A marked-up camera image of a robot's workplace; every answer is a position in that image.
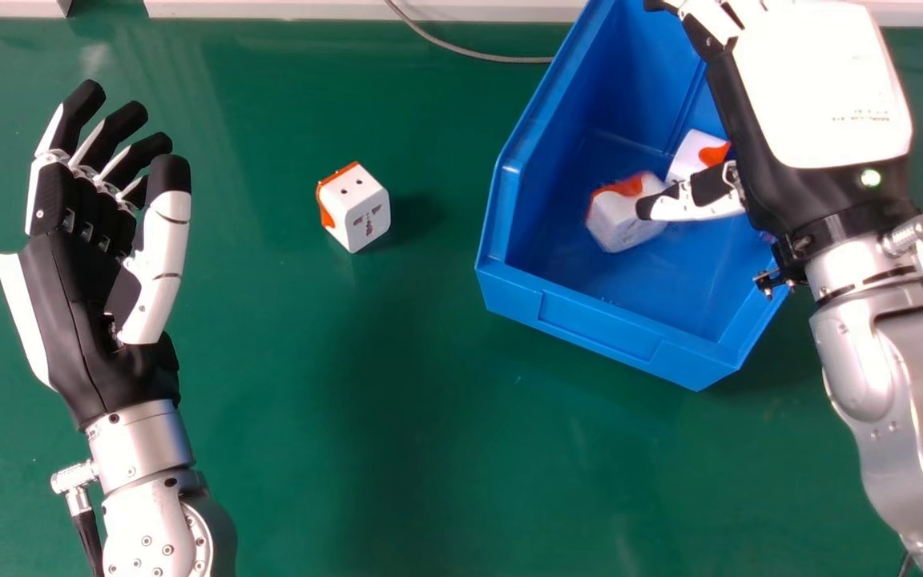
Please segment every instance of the power socket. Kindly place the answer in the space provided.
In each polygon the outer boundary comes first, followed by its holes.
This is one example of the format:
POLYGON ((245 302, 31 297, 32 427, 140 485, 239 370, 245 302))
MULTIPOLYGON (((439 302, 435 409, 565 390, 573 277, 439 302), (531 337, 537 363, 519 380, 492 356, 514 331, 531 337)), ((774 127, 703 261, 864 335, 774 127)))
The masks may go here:
POLYGON ((323 228, 348 252, 360 251, 391 228, 391 197, 357 161, 320 180, 316 202, 323 228))

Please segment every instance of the robotic arm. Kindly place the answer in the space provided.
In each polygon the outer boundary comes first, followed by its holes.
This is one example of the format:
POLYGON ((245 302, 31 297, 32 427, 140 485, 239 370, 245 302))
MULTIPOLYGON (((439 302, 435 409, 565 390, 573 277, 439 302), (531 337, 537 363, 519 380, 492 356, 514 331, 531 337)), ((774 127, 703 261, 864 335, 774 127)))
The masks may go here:
POLYGON ((861 6, 828 0, 645 0, 681 19, 737 158, 639 200, 640 218, 745 211, 777 270, 809 285, 832 407, 869 501, 923 570, 923 211, 900 79, 861 6))
POLYGON ((234 526, 192 468, 163 331, 183 274, 191 169, 161 132, 114 156, 147 123, 137 102, 78 147, 105 99, 88 80, 58 106, 30 165, 28 244, 0 253, 30 368, 62 395, 91 447, 91 459, 52 475, 52 490, 66 496, 95 576, 232 577, 234 526), (105 547, 87 493, 95 481, 105 547))

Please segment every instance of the blue bin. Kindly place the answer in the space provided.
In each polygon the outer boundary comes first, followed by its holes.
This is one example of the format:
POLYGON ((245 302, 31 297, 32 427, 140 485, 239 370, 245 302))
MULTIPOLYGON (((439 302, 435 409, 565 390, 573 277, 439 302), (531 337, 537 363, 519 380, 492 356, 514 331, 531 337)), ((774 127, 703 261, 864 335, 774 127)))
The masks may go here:
POLYGON ((597 187, 663 178, 690 128, 724 135, 678 19, 590 0, 494 169, 486 307, 692 390, 739 369, 786 293, 755 287, 773 259, 746 216, 673 223, 616 255, 583 222, 597 187))

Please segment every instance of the green table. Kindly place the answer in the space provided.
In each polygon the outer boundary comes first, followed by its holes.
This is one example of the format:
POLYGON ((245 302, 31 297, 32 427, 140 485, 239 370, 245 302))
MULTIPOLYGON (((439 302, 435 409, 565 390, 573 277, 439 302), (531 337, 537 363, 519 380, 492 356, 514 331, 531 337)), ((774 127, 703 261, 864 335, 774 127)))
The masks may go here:
MULTIPOLYGON (((565 33, 435 29, 523 54, 565 33)), ((889 41, 923 204, 923 32, 889 41)), ((0 251, 22 246, 26 165, 58 100, 88 76, 114 106, 142 99, 195 168, 169 329, 242 576, 894 575, 806 296, 701 394, 484 310, 488 182, 542 70, 446 54, 399 22, 150 22, 100 3, 0 21, 0 251), (352 160, 394 200, 391 232, 355 256, 313 194, 352 160)), ((0 575, 87 575, 48 488, 86 456, 0 293, 0 575)))

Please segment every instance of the white cube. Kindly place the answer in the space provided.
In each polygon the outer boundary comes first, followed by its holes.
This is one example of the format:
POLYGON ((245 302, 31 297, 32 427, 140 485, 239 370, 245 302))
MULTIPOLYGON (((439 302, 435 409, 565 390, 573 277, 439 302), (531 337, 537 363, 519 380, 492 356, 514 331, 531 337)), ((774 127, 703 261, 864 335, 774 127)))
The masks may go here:
POLYGON ((391 198, 358 162, 319 182, 316 201, 323 225, 348 252, 358 252, 391 228, 391 198))
POLYGON ((606 252, 626 251, 662 233, 667 223, 639 219, 636 200, 663 190, 664 183, 653 172, 640 172, 594 191, 586 227, 600 248, 606 252))
POLYGON ((696 172, 721 164, 728 156, 729 147, 729 142, 718 136, 691 129, 686 138, 682 139, 675 158, 671 160, 671 167, 667 169, 667 183, 671 185, 679 180, 689 180, 689 176, 696 172))

